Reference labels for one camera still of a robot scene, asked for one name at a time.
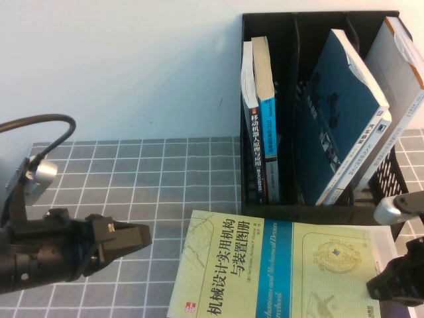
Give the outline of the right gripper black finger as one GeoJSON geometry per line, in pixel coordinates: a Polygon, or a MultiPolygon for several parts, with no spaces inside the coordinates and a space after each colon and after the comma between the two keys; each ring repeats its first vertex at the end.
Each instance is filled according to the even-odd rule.
{"type": "Polygon", "coordinates": [[[394,260],[389,261],[380,274],[366,283],[368,293],[372,299],[387,301],[394,298],[395,263],[394,260]]]}

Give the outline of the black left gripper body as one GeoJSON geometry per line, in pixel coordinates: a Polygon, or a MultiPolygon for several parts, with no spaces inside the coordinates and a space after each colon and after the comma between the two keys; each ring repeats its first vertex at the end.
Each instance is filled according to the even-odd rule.
{"type": "Polygon", "coordinates": [[[74,219],[51,209],[41,219],[9,222],[9,285],[44,286],[88,277],[100,267],[89,261],[97,249],[91,214],[74,219]]]}

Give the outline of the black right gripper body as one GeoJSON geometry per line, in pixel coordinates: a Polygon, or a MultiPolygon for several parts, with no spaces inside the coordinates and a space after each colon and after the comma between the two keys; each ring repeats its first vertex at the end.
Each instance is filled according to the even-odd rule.
{"type": "Polygon", "coordinates": [[[394,301],[408,307],[423,305],[423,237],[406,243],[407,253],[392,259],[388,287],[394,301]]]}

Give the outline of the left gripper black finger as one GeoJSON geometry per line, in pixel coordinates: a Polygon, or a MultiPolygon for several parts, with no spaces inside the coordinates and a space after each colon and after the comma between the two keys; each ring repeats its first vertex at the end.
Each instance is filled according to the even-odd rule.
{"type": "Polygon", "coordinates": [[[152,244],[148,225],[124,223],[97,215],[93,219],[95,241],[113,247],[147,247],[152,244]]]}
{"type": "Polygon", "coordinates": [[[133,246],[109,246],[101,244],[97,247],[94,254],[91,256],[89,265],[91,267],[106,267],[112,261],[134,253],[143,248],[143,245],[133,246]]]}

